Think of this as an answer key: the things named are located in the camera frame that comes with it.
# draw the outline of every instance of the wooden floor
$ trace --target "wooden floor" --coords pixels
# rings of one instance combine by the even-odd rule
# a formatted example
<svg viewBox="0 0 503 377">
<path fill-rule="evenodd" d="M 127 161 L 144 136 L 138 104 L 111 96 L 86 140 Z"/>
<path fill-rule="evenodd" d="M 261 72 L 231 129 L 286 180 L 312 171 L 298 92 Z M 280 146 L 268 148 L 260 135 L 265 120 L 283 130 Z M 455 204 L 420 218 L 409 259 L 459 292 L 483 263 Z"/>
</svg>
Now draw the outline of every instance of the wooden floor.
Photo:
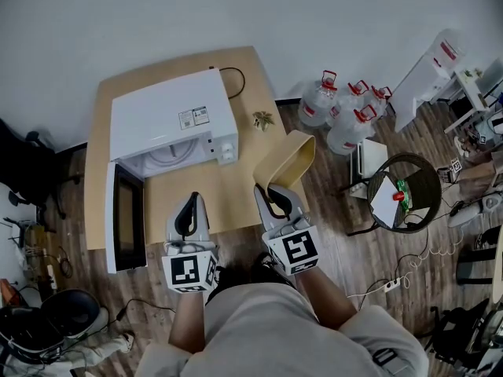
<svg viewBox="0 0 503 377">
<path fill-rule="evenodd" d="M 287 131 L 299 129 L 314 134 L 317 141 L 316 159 L 303 177 L 310 205 L 312 222 L 318 226 L 323 245 L 320 267 L 348 295 L 363 293 L 367 287 L 380 278 L 392 279 L 398 258 L 407 253 L 419 254 L 426 242 L 426 229 L 413 235 L 402 235 L 382 229 L 366 235 L 346 237 L 344 205 L 336 197 L 337 190 L 348 181 L 346 160 L 333 155 L 325 143 L 326 131 L 308 130 L 299 123 L 295 106 L 285 106 L 280 110 Z M 443 129 L 452 122 L 446 108 L 424 105 L 418 111 L 416 120 L 400 134 L 393 133 L 394 120 L 379 121 L 375 141 L 385 143 L 389 155 L 399 152 L 415 152 L 430 161 L 434 167 L 445 166 L 456 156 L 452 135 L 447 137 Z M 75 152 L 70 160 L 70 173 L 83 173 L 85 150 Z M 444 194 L 444 199 L 452 205 L 456 201 L 457 186 Z M 69 254 L 74 268 L 69 287 L 81 287 L 92 292 L 103 306 L 108 307 L 111 317 L 124 306 L 129 298 L 143 298 L 160 306 L 175 306 L 176 295 L 166 288 L 161 255 L 161 244 L 148 247 L 149 266 L 118 275 L 106 273 L 105 251 L 88 251 L 84 231 L 83 182 L 79 185 L 67 183 L 61 190 L 61 199 L 67 213 L 66 220 L 56 217 L 53 205 L 49 204 L 47 219 L 57 230 L 53 238 Z M 443 203 L 439 211 L 449 210 Z M 465 228 L 462 243 L 472 243 L 474 235 L 489 226 L 503 223 L 503 211 L 490 217 L 480 217 Z M 452 250 L 452 244 L 459 241 L 458 229 L 448 229 L 446 217 L 434 221 L 428 227 L 429 245 Z M 259 250 L 261 229 L 259 226 L 214 236 L 228 258 L 239 255 L 252 258 Z M 453 255 L 430 255 L 420 268 L 409 275 L 409 288 L 399 287 L 388 294 L 382 291 L 369 295 L 364 306 L 378 304 L 412 333 L 421 333 L 433 325 L 431 306 L 441 310 L 457 306 L 470 307 L 490 296 L 490 287 L 458 287 L 454 280 L 458 251 Z M 400 276 L 413 271 L 409 260 L 402 261 L 398 270 Z M 480 275 L 488 273 L 484 268 L 477 270 Z M 357 305 L 360 298 L 355 298 Z M 133 331 L 136 335 L 134 349 L 128 353 L 118 353 L 110 357 L 90 372 L 95 375 L 134 374 L 145 347 L 151 341 L 166 342 L 170 331 L 172 315 L 168 311 L 152 309 L 141 303 L 131 303 L 127 317 L 115 323 L 108 334 L 118 331 Z M 430 375 L 450 375 L 452 368 L 431 357 Z"/>
</svg>

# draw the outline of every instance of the microwave oven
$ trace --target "microwave oven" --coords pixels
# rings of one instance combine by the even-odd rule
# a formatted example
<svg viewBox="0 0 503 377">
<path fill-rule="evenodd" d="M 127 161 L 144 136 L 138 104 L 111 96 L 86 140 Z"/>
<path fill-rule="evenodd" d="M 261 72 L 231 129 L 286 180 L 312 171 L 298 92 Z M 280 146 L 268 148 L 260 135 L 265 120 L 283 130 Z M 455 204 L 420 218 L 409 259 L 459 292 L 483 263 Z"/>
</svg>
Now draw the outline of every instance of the microwave oven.
<svg viewBox="0 0 503 377">
<path fill-rule="evenodd" d="M 105 188 L 108 272 L 147 265 L 146 178 L 208 160 L 225 165 L 237 157 L 237 125 L 217 68 L 114 99 Z"/>
</svg>

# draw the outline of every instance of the red object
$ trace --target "red object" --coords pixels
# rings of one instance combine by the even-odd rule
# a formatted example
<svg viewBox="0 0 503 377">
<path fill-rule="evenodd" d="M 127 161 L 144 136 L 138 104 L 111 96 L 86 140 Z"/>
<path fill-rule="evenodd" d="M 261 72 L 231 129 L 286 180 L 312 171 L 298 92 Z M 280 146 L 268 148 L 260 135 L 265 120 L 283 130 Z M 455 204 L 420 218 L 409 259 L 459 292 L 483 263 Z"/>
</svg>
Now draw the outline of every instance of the red object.
<svg viewBox="0 0 503 377">
<path fill-rule="evenodd" d="M 304 113 L 308 115 L 309 117 L 313 117 L 314 113 L 316 113 L 313 109 L 311 109 L 309 106 L 304 105 Z"/>
<path fill-rule="evenodd" d="M 365 89 L 364 89 L 364 90 L 362 90 L 362 88 L 361 88 L 361 87 L 360 87 L 360 89 L 359 89 L 359 90 L 356 88 L 356 86 L 357 86 L 360 82 L 361 82 L 361 83 L 365 86 Z M 350 90 L 351 90 L 351 92 L 352 92 L 352 93 L 354 93 L 355 95 L 362 95 L 362 93 L 364 93 L 364 92 L 366 92 L 366 91 L 368 91 L 368 90 L 369 90 L 369 86 L 368 86 L 368 85 L 367 85 L 367 83 L 366 83 L 365 81 L 363 81 L 362 79 L 361 79 L 360 81 L 358 81 L 358 82 L 356 83 L 356 85 L 355 85 L 355 86 L 352 86 L 350 82 L 347 84 L 347 86 L 349 86 L 349 89 L 350 89 Z"/>
<path fill-rule="evenodd" d="M 6 305 L 20 306 L 21 297 L 16 293 L 8 280 L 0 280 L 0 292 L 2 293 L 3 302 Z"/>
<path fill-rule="evenodd" d="M 358 120 L 360 120 L 362 123 L 368 122 L 370 119 L 373 119 L 377 116 L 377 113 L 371 104 L 367 104 L 361 111 L 355 109 L 354 113 Z"/>
<path fill-rule="evenodd" d="M 406 198 L 406 195 L 403 192 L 396 192 L 393 194 L 394 201 L 403 201 Z"/>
<path fill-rule="evenodd" d="M 440 43 L 440 47 L 446 53 L 446 55 L 449 56 L 451 60 L 456 60 L 456 55 L 452 52 L 451 50 L 452 48 L 448 46 L 448 43 L 442 42 Z"/>
<path fill-rule="evenodd" d="M 385 86 L 384 88 L 376 89 L 376 87 L 374 85 L 372 85 L 372 91 L 374 92 L 374 95 L 376 95 L 376 97 L 378 97 L 379 99 L 384 99 L 384 98 L 389 99 L 393 96 L 393 93 L 391 92 L 389 86 Z"/>
<path fill-rule="evenodd" d="M 332 74 L 333 79 L 331 78 L 325 78 L 325 73 L 327 74 Z M 336 81 L 337 74 L 333 71 L 329 70 L 324 70 L 323 71 L 323 77 L 321 77 L 321 84 L 327 89 L 327 90 L 332 90 L 332 91 L 337 91 L 337 88 L 334 87 L 334 82 Z"/>
</svg>

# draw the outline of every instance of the electric cable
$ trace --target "electric cable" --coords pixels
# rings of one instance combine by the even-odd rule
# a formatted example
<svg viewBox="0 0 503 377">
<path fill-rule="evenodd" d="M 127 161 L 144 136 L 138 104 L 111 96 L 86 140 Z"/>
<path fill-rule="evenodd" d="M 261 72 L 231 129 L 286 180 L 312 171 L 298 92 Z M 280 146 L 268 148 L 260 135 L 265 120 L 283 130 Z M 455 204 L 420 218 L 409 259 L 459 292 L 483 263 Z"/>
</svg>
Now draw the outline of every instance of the electric cable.
<svg viewBox="0 0 503 377">
<path fill-rule="evenodd" d="M 426 244 L 424 245 L 424 248 L 422 250 L 422 252 L 420 254 L 404 254 L 402 257 L 400 257 L 397 261 L 397 264 L 396 264 L 396 269 L 395 269 L 395 279 L 398 278 L 398 270 L 400 268 L 400 261 L 403 260 L 404 258 L 407 258 L 407 257 L 421 257 L 421 255 L 424 254 L 424 252 L 428 249 L 428 240 L 429 240 L 429 237 L 430 237 L 430 232 L 429 232 L 429 228 L 427 227 L 426 228 Z"/>
<path fill-rule="evenodd" d="M 378 284 L 379 282 L 384 282 L 385 284 L 381 287 L 379 287 L 378 289 L 376 289 L 375 291 L 372 291 L 370 292 L 370 289 L 372 289 L 372 287 L 375 285 L 375 284 Z M 377 280 L 375 281 L 372 285 L 370 285 L 368 288 L 367 288 L 367 292 L 365 292 L 365 294 L 363 295 L 363 299 L 362 301 L 360 302 L 360 305 L 358 306 L 358 311 L 360 311 L 362 309 L 362 306 L 363 306 L 363 302 L 365 301 L 365 299 L 367 298 L 367 295 L 370 295 L 371 293 L 373 292 L 377 292 L 377 291 L 380 291 L 381 289 L 383 289 L 386 284 L 388 284 L 390 282 L 390 280 L 386 279 L 386 278 L 381 278 L 380 280 Z M 358 297 L 357 295 L 352 295 L 352 296 L 348 296 L 348 298 L 353 298 L 353 297 Z"/>
<path fill-rule="evenodd" d="M 14 291 L 16 291 L 16 294 L 10 298 L 10 300 L 7 302 L 6 306 L 9 306 L 11 301 L 17 296 L 18 298 L 21 299 L 22 302 L 26 303 L 26 300 L 24 300 L 24 297 L 23 295 L 21 294 L 21 291 L 23 291 L 24 289 L 35 289 L 37 292 L 40 292 L 39 289 L 37 287 L 34 287 L 34 286 L 31 286 L 31 285 L 25 285 L 23 286 L 21 289 L 17 290 L 12 284 L 10 284 L 11 288 L 14 289 Z"/>
<path fill-rule="evenodd" d="M 443 201 L 444 203 L 446 203 L 446 205 L 447 205 L 450 209 L 454 208 L 454 207 L 456 206 L 456 204 L 460 202 L 460 201 L 456 201 L 453 205 L 450 205 L 449 203 L 447 203 L 446 199 L 444 199 L 443 197 L 442 197 L 442 201 Z"/>
<path fill-rule="evenodd" d="M 74 347 L 75 345 L 78 345 L 79 343 L 87 340 L 89 337 L 97 334 L 98 332 L 102 332 L 104 329 L 108 328 L 110 325 L 114 324 L 115 322 L 117 321 L 121 321 L 124 316 L 126 315 L 126 311 L 127 311 L 127 307 L 130 305 L 131 302 L 140 302 L 140 303 L 144 303 L 148 306 L 151 306 L 151 307 L 154 307 L 156 309 L 161 309 L 161 310 L 170 310 L 171 312 L 173 313 L 176 313 L 176 311 L 174 309 L 172 309 L 171 307 L 165 307 L 165 306 L 158 306 L 158 305 L 154 305 L 153 303 L 151 302 L 147 302 L 146 300 L 142 299 L 142 298 L 130 298 L 126 305 L 117 313 L 116 315 L 116 318 L 112 321 L 109 321 L 104 327 L 102 327 L 101 329 L 93 332 L 92 334 L 89 334 L 89 335 L 84 335 L 81 339 L 77 340 L 76 342 L 72 343 L 68 348 L 66 348 L 65 350 L 62 350 L 60 353 L 52 356 L 50 359 L 54 359 L 55 357 L 61 357 L 63 356 L 65 353 L 68 352 L 69 349 L 71 349 L 72 347 Z"/>
<path fill-rule="evenodd" d="M 420 215 L 418 215 L 418 214 L 407 214 L 407 215 L 403 218 L 403 221 L 404 221 L 405 223 L 407 223 L 407 222 L 406 222 L 407 217 L 418 217 L 421 221 L 423 221 L 423 220 L 424 220 L 424 218 L 423 218 L 423 217 L 421 217 L 421 216 L 420 216 Z"/>
<path fill-rule="evenodd" d="M 60 269 L 61 275 L 66 279 L 72 278 L 73 275 L 73 266 L 70 263 L 70 260 L 67 258 L 58 258 L 52 254 L 36 254 L 33 257 L 49 257 L 56 260 L 58 267 Z"/>
<path fill-rule="evenodd" d="M 34 365 L 28 366 L 26 368 L 26 373 L 23 374 L 23 377 L 29 377 L 29 376 L 36 377 L 41 372 L 43 372 L 46 369 L 46 364 L 43 361 L 41 361 L 41 362 L 42 362 L 42 365 L 43 365 L 42 368 L 36 368 Z M 32 372 L 31 374 L 29 374 L 29 371 L 30 371 L 31 368 L 34 368 L 35 372 Z"/>
<path fill-rule="evenodd" d="M 227 97 L 227 98 L 228 99 L 233 99 L 235 97 L 239 97 L 241 95 L 241 93 L 243 92 L 243 90 L 244 90 L 244 86 L 246 85 L 246 77 L 244 77 L 243 72 L 239 68 L 237 68 L 237 67 L 224 67 L 224 68 L 220 68 L 220 72 L 225 71 L 225 70 L 235 70 L 235 71 L 238 71 L 241 74 L 241 77 L 243 78 L 243 86 L 241 87 L 241 89 L 239 90 L 239 92 L 237 92 L 234 95 L 231 95 L 230 97 Z"/>
<path fill-rule="evenodd" d="M 435 218 L 432 222 L 436 221 L 437 219 L 443 218 L 443 217 L 445 217 L 445 216 L 447 216 L 449 214 L 450 214 L 450 211 L 446 212 L 444 215 L 440 215 L 439 217 Z"/>
<path fill-rule="evenodd" d="M 432 251 L 431 248 L 428 248 L 428 245 L 427 245 L 427 248 L 428 248 L 428 252 L 426 254 L 426 257 L 421 257 L 422 254 L 418 255 L 417 257 L 419 258 L 419 264 L 417 264 L 415 261 L 411 261 L 409 264 L 412 268 L 414 268 L 415 270 L 417 270 L 420 265 L 423 263 L 423 261 L 425 261 L 429 255 L 440 255 L 440 256 L 444 256 L 444 255 L 454 255 L 454 253 L 456 252 L 456 247 L 463 241 L 464 239 L 464 231 L 463 231 L 463 228 L 466 226 L 467 224 L 464 224 L 461 226 L 461 237 L 460 239 L 453 244 L 453 250 L 452 252 L 450 252 L 449 250 L 446 250 L 445 252 L 441 252 L 440 251 L 440 247 L 437 249 L 436 252 Z"/>
</svg>

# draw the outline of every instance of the black chair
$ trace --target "black chair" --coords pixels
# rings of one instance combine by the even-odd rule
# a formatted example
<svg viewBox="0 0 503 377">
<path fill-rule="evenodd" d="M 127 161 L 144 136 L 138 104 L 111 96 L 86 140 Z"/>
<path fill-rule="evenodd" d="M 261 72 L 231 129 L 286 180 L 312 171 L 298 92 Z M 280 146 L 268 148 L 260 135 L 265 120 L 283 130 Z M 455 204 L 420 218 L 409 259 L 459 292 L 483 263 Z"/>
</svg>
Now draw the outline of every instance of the black chair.
<svg viewBox="0 0 503 377">
<path fill-rule="evenodd" d="M 99 313 L 97 300 L 80 289 L 58 292 L 40 309 L 6 306 L 0 309 L 0 346 L 25 364 L 51 364 L 64 339 L 82 337 Z"/>
<path fill-rule="evenodd" d="M 39 210 L 39 223 L 46 226 L 44 213 L 51 196 L 60 218 L 66 218 L 59 203 L 58 187 L 66 181 L 78 184 L 82 176 L 61 178 L 57 154 L 40 141 L 39 133 L 32 131 L 22 141 L 0 120 L 0 154 L 9 164 L 0 170 L 0 183 L 10 188 L 12 205 L 34 204 Z"/>
<path fill-rule="evenodd" d="M 417 167 L 418 170 L 410 174 L 409 172 L 413 166 Z M 394 185 L 396 185 L 399 180 L 405 182 L 406 191 L 409 198 L 412 200 L 412 206 L 409 208 L 409 211 L 429 208 L 420 222 L 406 222 L 405 227 L 399 227 L 404 222 L 407 215 L 407 211 L 403 209 L 401 204 L 398 205 L 392 228 L 373 215 L 373 209 L 370 204 L 386 177 L 388 177 Z M 435 216 L 439 212 L 440 203 L 442 202 L 442 188 L 435 168 L 425 158 L 413 153 L 401 153 L 392 156 L 372 177 L 348 185 L 342 188 L 340 192 L 348 190 L 360 183 L 365 183 L 367 185 L 367 203 L 374 223 L 370 228 L 348 233 L 348 236 L 371 232 L 381 227 L 398 233 L 419 232 L 435 219 Z"/>
<path fill-rule="evenodd" d="M 468 344 L 474 337 L 476 331 L 481 331 L 483 314 L 486 310 L 489 299 L 483 300 L 470 310 L 457 307 L 454 310 L 442 312 L 440 318 L 439 308 L 432 307 L 435 312 L 435 327 L 426 334 L 416 335 L 416 338 L 431 336 L 424 350 L 435 353 L 435 357 L 443 362 L 455 364 L 461 362 L 463 367 L 468 369 L 476 368 L 485 351 L 475 351 L 468 353 Z"/>
</svg>

